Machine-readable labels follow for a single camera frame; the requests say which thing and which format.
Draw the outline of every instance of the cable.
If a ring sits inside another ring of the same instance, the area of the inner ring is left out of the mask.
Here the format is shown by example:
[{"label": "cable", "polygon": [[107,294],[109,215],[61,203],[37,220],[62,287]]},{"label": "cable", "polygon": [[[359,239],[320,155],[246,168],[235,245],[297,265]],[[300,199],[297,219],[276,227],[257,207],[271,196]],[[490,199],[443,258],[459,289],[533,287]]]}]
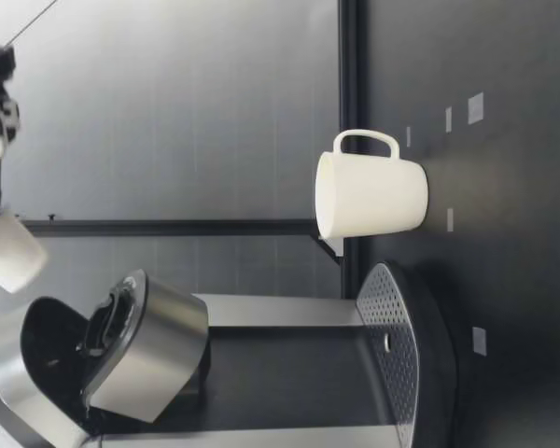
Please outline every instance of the cable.
[{"label": "cable", "polygon": [[31,26],[33,26],[34,23],[36,23],[39,19],[41,19],[41,17],[42,17],[44,14],[46,14],[53,6],[56,5],[59,1],[60,1],[60,0],[52,0],[52,2],[51,2],[49,5],[47,5],[46,7],[44,7],[44,8],[39,12],[39,14],[37,14],[35,17],[33,17],[33,18],[31,19],[31,21],[29,21],[29,23],[27,23],[25,26],[23,26],[23,27],[21,28],[21,30],[20,30],[18,33],[16,33],[16,34],[14,35],[14,37],[12,37],[12,38],[7,42],[6,45],[4,45],[4,48],[6,49],[6,48],[10,47],[10,46],[13,44],[13,42],[14,42],[15,40],[17,40],[19,37],[21,37],[21,35],[22,35],[25,31],[27,31]]}]

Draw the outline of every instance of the black metal frame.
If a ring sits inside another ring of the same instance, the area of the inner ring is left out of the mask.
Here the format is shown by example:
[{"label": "black metal frame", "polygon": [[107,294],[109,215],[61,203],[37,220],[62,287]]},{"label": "black metal frame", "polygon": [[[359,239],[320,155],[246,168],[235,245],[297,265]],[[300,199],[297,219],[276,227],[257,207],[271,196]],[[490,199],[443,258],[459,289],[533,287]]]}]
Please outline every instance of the black metal frame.
[{"label": "black metal frame", "polygon": [[[358,127],[357,113],[357,12],[358,0],[338,0],[338,29],[340,48],[340,127],[341,130]],[[344,141],[346,152],[357,153],[357,140]],[[344,240],[341,265],[342,297],[355,299],[360,287],[359,240]]]},{"label": "black metal frame", "polygon": [[58,220],[23,221],[41,238],[99,236],[306,235],[318,239],[314,219],[277,220]]}]

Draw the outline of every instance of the silver coffee machine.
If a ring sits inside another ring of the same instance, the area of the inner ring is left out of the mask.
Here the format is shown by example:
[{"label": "silver coffee machine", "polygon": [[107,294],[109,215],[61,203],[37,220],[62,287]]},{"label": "silver coffee machine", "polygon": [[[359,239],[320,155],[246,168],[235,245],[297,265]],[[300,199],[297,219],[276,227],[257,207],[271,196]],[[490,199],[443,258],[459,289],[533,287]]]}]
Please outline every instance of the silver coffee machine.
[{"label": "silver coffee machine", "polygon": [[[0,320],[0,448],[420,446],[421,345],[405,309],[382,328],[375,307],[195,296],[143,271],[90,319],[39,298]],[[397,406],[386,360],[411,370]]]}]

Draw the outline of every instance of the mug handle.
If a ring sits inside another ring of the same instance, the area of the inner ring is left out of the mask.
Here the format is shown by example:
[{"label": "mug handle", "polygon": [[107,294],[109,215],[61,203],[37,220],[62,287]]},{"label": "mug handle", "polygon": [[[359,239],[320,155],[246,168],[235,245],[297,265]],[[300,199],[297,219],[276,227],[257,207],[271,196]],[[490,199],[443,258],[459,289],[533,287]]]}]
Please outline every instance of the mug handle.
[{"label": "mug handle", "polygon": [[376,140],[387,143],[390,146],[390,158],[400,158],[400,147],[399,142],[396,141],[396,138],[391,137],[390,135],[386,135],[385,133],[378,133],[377,131],[370,131],[368,129],[349,129],[348,131],[339,133],[334,139],[334,154],[343,153],[343,140],[345,137],[350,137],[351,135],[374,138]]}]

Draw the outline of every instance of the white mug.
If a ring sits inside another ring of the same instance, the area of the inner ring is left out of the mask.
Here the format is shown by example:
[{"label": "white mug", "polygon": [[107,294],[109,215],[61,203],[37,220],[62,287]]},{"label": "white mug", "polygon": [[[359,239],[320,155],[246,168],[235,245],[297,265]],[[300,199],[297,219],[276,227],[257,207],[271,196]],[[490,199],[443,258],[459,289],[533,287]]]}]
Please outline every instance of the white mug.
[{"label": "white mug", "polygon": [[48,255],[11,213],[0,215],[0,286],[15,293],[29,285],[46,265]]},{"label": "white mug", "polygon": [[[375,138],[390,146],[390,157],[344,154],[345,137]],[[367,236],[419,227],[427,212],[428,188],[421,165],[403,161],[399,143],[376,131],[352,129],[334,140],[317,165],[315,214],[324,239]]]}]

